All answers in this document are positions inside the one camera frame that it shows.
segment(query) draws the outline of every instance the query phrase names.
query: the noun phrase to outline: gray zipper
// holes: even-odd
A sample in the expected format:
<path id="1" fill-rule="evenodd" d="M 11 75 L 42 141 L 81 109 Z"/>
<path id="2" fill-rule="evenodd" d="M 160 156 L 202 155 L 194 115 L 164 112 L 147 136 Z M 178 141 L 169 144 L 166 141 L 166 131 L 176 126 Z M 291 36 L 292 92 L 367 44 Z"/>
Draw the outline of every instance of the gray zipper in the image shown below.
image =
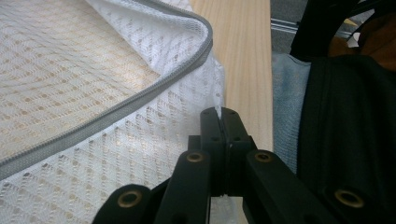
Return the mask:
<path id="1" fill-rule="evenodd" d="M 188 73 L 200 67 L 207 59 L 212 49 L 212 28 L 207 20 L 203 17 L 191 13 L 187 10 L 179 9 L 156 0 L 135 0 L 141 5 L 151 7 L 162 13 L 175 15 L 180 17 L 192 18 L 203 23 L 207 28 L 207 38 L 198 51 L 176 71 L 169 76 L 151 85 L 136 95 L 124 100 L 123 102 L 112 106 L 108 110 L 101 113 L 94 119 L 91 119 L 70 131 L 62 133 L 48 141 L 41 143 L 35 147 L 27 149 L 16 156 L 0 161 L 0 180 L 14 175 L 17 172 L 26 169 L 49 156 L 66 150 L 75 144 L 99 133 L 103 129 L 109 127 L 116 121 L 134 113 L 137 109 L 147 104 L 160 93 L 168 89 L 171 85 L 178 82 Z"/>

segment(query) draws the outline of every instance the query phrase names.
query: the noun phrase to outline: gray fabric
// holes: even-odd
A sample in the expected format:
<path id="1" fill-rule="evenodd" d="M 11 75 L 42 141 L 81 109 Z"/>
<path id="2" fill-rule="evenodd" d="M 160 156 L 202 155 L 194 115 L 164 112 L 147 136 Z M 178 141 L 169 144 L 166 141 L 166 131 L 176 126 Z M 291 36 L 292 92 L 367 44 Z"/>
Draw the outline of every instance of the gray fabric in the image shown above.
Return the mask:
<path id="1" fill-rule="evenodd" d="M 275 52 L 289 53 L 295 34 L 278 30 L 271 30 L 272 50 Z"/>
<path id="2" fill-rule="evenodd" d="M 311 63 L 273 53 L 274 152 L 297 172 L 297 143 Z"/>
<path id="3" fill-rule="evenodd" d="M 271 18 L 282 21 L 300 21 L 307 0 L 271 0 Z"/>

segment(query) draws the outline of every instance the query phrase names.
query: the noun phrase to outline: mesh bag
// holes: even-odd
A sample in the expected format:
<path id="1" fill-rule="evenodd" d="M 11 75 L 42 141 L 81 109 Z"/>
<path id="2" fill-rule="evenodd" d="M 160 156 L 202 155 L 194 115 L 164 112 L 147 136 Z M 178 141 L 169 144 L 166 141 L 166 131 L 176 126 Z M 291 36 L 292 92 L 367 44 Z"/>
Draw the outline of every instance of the mesh bag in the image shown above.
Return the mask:
<path id="1" fill-rule="evenodd" d="M 172 174 L 223 71 L 207 21 L 164 2 L 0 3 L 2 223 L 89 223 L 115 189 Z M 234 222 L 231 199 L 211 209 Z"/>

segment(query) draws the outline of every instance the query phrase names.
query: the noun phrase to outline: metal rivet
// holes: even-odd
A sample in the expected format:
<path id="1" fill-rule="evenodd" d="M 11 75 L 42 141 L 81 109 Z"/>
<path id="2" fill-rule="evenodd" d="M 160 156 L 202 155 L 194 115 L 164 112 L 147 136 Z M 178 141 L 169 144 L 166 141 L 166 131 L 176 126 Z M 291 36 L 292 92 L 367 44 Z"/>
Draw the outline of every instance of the metal rivet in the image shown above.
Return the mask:
<path id="1" fill-rule="evenodd" d="M 346 206 L 353 208 L 362 208 L 364 206 L 364 200 L 352 191 L 345 189 L 338 189 L 334 193 L 335 198 Z"/>
<path id="2" fill-rule="evenodd" d="M 202 155 L 199 152 L 192 152 L 187 156 L 187 161 L 190 162 L 198 162 L 203 160 L 204 160 L 204 155 Z"/>
<path id="3" fill-rule="evenodd" d="M 138 190 L 129 190 L 122 193 L 119 197 L 119 207 L 130 208 L 142 201 L 142 193 Z"/>
<path id="4" fill-rule="evenodd" d="M 270 162 L 273 159 L 272 156 L 266 152 L 256 153 L 254 157 L 256 158 L 257 161 L 261 161 L 261 162 Z"/>

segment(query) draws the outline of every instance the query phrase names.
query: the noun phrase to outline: wooden surface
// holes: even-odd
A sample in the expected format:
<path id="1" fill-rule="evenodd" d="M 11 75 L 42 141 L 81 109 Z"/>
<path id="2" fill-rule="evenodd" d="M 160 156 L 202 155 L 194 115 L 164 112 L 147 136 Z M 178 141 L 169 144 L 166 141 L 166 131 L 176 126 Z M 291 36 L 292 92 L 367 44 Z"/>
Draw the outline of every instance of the wooden surface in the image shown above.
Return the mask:
<path id="1" fill-rule="evenodd" d="M 273 149 L 269 0 L 190 0 L 213 27 L 225 69 L 225 106 L 239 113 L 260 149 Z"/>

